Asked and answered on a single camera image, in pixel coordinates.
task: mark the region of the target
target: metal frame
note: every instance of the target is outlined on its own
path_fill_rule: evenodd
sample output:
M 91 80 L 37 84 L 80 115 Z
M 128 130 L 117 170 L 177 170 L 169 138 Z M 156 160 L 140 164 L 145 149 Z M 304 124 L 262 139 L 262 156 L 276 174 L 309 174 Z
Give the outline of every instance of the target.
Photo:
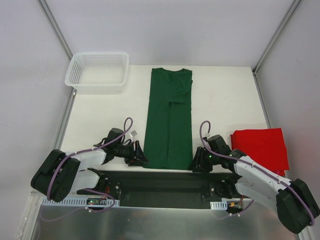
M 61 31 L 61 29 L 59 28 L 59 25 L 57 23 L 57 21 L 55 20 L 55 17 L 53 16 L 49 5 L 47 4 L 46 0 L 37 0 L 41 9 L 43 10 L 48 22 L 50 23 L 58 41 L 61 44 L 61 47 L 63 49 L 63 51 L 65 52 L 67 58 L 69 60 L 72 59 L 73 57 L 73 53 Z M 263 51 L 263 54 L 261 55 L 258 63 L 256 64 L 256 66 L 253 68 L 253 76 L 254 76 L 254 81 L 256 84 L 256 88 L 257 88 L 257 92 L 259 95 L 259 99 L 261 102 L 261 106 L 262 106 L 262 110 L 265 116 L 265 120 L 267 123 L 268 128 L 271 127 L 271 123 L 270 123 L 270 118 L 269 118 L 269 113 L 266 107 L 266 103 L 265 100 L 263 98 L 263 94 L 262 91 L 260 89 L 259 86 L 259 78 L 257 76 L 258 71 L 261 69 L 262 65 L 265 63 L 268 55 L 270 54 L 271 50 L 273 49 L 273 46 L 276 44 L 277 40 L 279 39 L 281 33 L 283 32 L 283 30 L 285 29 L 285 27 L 287 26 L 289 20 L 292 18 L 293 14 L 297 11 L 299 5 L 301 4 L 302 0 L 293 0 L 290 7 L 288 8 L 287 12 L 285 13 L 284 17 L 282 18 L 279 26 L 277 27 L 277 29 L 275 30 L 273 36 L 271 37 L 270 41 L 268 42 L 265 50 Z M 68 97 L 68 101 L 66 103 L 64 112 L 63 112 L 63 116 L 59 125 L 59 129 L 57 131 L 57 135 L 55 137 L 54 140 L 54 145 L 53 148 L 54 149 L 59 149 L 62 145 L 63 142 L 63 138 L 66 132 L 66 128 L 68 125 L 68 121 L 69 121 L 69 117 L 71 115 L 71 111 L 72 111 L 72 107 L 73 107 L 73 103 L 75 101 L 75 97 L 76 97 L 77 91 L 75 89 L 71 89 L 70 91 L 70 95 Z M 20 239 L 20 240 L 29 240 L 32 237 L 32 232 L 36 223 L 36 218 L 37 218 L 37 213 L 39 211 L 40 208 L 40 202 L 42 199 L 42 195 L 39 194 L 38 192 L 36 193 L 31 193 L 31 197 L 29 199 L 29 204 L 27 205 L 27 210 L 25 212 L 25 218 L 26 220 L 22 221 L 22 223 L 20 224 L 20 228 L 19 228 L 19 232 L 17 235 L 16 239 Z M 298 239 L 300 240 L 314 240 L 314 236 L 312 233 L 312 230 L 310 227 L 305 228 L 298 236 Z
M 52 30 L 55 33 L 58 41 L 60 42 L 63 51 L 65 52 L 67 58 L 70 61 L 73 57 L 73 53 L 72 53 L 72 51 L 71 51 L 71 49 L 65 39 L 60 27 L 59 27 L 54 15 L 52 14 L 46 0 L 37 0 L 37 1 L 40 5 L 44 15 L 46 16 L 48 22 L 50 23 Z M 57 131 L 57 134 L 56 134 L 56 137 L 55 137 L 55 140 L 53 143 L 54 149 L 61 148 L 63 138 L 64 138 L 64 135 L 65 135 L 65 132 L 67 129 L 69 117 L 71 114 L 71 110 L 72 110 L 72 107 L 73 107 L 73 104 L 75 101 L 76 94 L 77 94 L 77 90 L 75 90 L 73 87 L 70 87 L 70 94 L 69 94 L 65 109 L 63 111 L 62 119 L 59 124 L 59 129 Z
M 286 11 L 285 15 L 283 16 L 279 26 L 276 28 L 274 34 L 272 35 L 270 41 L 266 45 L 266 48 L 263 51 L 258 63 L 256 64 L 255 68 L 253 69 L 253 74 L 256 75 L 257 72 L 260 70 L 261 66 L 264 64 L 267 56 L 270 54 L 271 50 L 273 49 L 274 45 L 276 44 L 279 36 L 284 31 L 285 27 L 288 25 L 289 20 L 292 18 L 294 13 L 297 11 L 300 3 L 303 0 L 293 0 L 289 9 Z
M 262 93 L 260 85 L 259 85 L 258 75 L 257 74 L 253 74 L 253 78 L 254 78 L 256 91 L 258 92 L 258 95 L 259 95 L 259 99 L 260 99 L 263 115 L 264 115 L 264 118 L 265 118 L 265 122 L 266 122 L 266 125 L 267 125 L 268 129 L 270 129 L 272 127 L 272 125 L 271 125 L 271 122 L 270 122 L 269 112 L 268 112 L 268 109 L 267 109 L 266 101 L 264 99 L 263 93 Z
M 109 193 L 114 199 L 120 200 L 120 206 L 133 208 L 210 209 L 210 202 L 222 200 L 222 182 L 232 183 L 238 179 L 228 172 L 208 174 L 102 170 L 101 173 L 107 177 Z M 102 185 L 96 191 L 102 192 L 105 187 Z M 230 193 L 232 199 L 240 199 L 241 195 L 235 190 Z M 77 194 L 82 196 L 90 192 L 82 189 Z

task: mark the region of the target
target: folded green shirt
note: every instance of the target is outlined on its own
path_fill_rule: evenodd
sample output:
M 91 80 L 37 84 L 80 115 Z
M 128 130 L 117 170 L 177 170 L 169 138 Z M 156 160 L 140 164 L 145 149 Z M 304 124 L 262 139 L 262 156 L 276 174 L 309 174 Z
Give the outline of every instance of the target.
M 192 162 L 192 82 L 188 69 L 152 69 L 144 168 L 187 170 Z

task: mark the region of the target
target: red towel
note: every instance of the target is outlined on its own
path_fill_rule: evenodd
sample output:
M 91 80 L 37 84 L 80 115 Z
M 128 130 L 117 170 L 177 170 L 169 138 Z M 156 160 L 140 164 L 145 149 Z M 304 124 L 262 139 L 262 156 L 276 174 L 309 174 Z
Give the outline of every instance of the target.
M 232 149 L 239 149 L 270 171 L 284 176 L 289 170 L 287 148 L 281 128 L 236 130 Z

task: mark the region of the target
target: gray wall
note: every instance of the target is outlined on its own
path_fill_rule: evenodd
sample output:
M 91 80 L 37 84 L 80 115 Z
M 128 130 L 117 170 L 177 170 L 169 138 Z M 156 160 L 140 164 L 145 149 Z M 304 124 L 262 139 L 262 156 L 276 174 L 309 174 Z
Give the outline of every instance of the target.
M 69 61 L 36 0 L 1 1 L 0 32 L 0 239 L 10 240 L 53 146 Z
M 254 67 L 292 0 L 47 0 L 73 53 Z
M 320 1 L 304 0 L 258 72 L 271 125 L 281 127 L 290 176 L 320 204 Z M 313 227 L 320 239 L 320 221 Z

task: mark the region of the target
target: mesh basket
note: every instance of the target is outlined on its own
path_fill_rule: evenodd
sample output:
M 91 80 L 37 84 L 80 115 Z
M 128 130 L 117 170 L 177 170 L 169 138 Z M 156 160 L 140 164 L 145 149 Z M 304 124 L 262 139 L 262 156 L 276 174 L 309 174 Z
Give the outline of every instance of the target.
M 128 67 L 125 52 L 79 52 L 73 55 L 64 82 L 79 94 L 118 94 L 125 87 Z

